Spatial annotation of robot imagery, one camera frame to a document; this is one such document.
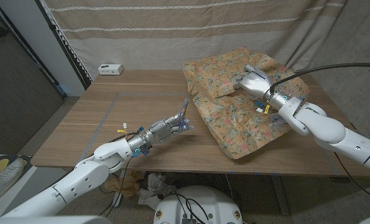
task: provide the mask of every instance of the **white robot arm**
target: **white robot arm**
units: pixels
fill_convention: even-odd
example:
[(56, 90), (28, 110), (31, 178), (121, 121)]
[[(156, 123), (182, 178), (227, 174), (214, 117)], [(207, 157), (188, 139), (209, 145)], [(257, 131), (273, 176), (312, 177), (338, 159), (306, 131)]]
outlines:
[(313, 103), (300, 106), (301, 100), (296, 97), (290, 98), (280, 90), (269, 91), (272, 82), (260, 69), (245, 65), (237, 81), (235, 88), (242, 88), (253, 100), (267, 100), (297, 133), (303, 136), (312, 133), (320, 147), (343, 154), (370, 169), (370, 139), (327, 117)]
[[(186, 108), (188, 98), (182, 107)], [(153, 144), (168, 140), (186, 130), (194, 129), (185, 112), (154, 123), (143, 133), (128, 141), (109, 142), (98, 147), (94, 154), (79, 162), (63, 179), (16, 207), (3, 217), (44, 217), (56, 215), (64, 206), (77, 197), (99, 187), (108, 175), (118, 171), (132, 156), (149, 153)]]

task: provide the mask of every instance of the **striped curtain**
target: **striped curtain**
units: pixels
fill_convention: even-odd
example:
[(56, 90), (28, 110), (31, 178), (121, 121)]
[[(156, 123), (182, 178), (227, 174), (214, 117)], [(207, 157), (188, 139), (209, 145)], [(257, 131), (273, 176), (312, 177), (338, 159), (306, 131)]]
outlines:
[(101, 63), (180, 70), (237, 47), (305, 67), (346, 0), (44, 0), (93, 77)]

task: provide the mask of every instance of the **floor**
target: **floor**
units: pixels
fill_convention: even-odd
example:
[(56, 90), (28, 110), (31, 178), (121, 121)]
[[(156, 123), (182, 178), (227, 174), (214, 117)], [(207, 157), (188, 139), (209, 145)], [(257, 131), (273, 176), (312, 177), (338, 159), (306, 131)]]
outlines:
[[(370, 1), (348, 0), (329, 37), (309, 67), (332, 63), (370, 62)], [(313, 77), (345, 113), (358, 131), (370, 137), (370, 69), (326, 70)], [(63, 106), (23, 147), (20, 154), (33, 155), (63, 119), (78, 98), (67, 98)], [(205, 184), (228, 193), (223, 174), (169, 173), (175, 185)], [(370, 217), (370, 196), (348, 179), (333, 182), (328, 177), (282, 176), (291, 215), (280, 214), (274, 189), (266, 175), (229, 175), (246, 223), (359, 223)], [(356, 178), (370, 191), (370, 178)], [(113, 194), (95, 189), (66, 206), (59, 215), (97, 215), (109, 205)], [(126, 198), (109, 215), (112, 223), (152, 223), (154, 211)]]

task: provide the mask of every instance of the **floral cloth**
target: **floral cloth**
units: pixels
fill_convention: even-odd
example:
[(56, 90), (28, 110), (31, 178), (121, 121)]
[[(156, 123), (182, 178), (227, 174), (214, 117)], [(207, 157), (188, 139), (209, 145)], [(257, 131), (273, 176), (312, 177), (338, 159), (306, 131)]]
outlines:
[[(246, 156), (291, 130), (278, 114), (257, 112), (256, 101), (241, 90), (233, 89), (235, 79), (243, 72), (246, 63), (266, 72), (272, 82), (294, 74), (266, 54), (253, 53), (242, 47), (224, 55), (183, 64), (188, 90), (194, 86), (192, 94), (196, 96), (193, 101), (198, 112), (224, 153), (232, 159)], [(310, 92), (300, 78), (277, 88), (301, 100), (305, 100)]]

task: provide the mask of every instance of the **sneaker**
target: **sneaker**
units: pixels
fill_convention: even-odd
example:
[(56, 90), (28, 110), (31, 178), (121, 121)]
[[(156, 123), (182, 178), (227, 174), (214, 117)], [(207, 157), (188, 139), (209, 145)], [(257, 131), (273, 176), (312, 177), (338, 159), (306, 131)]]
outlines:
[(16, 183), (23, 173), (25, 161), (17, 158), (0, 172), (0, 197)]

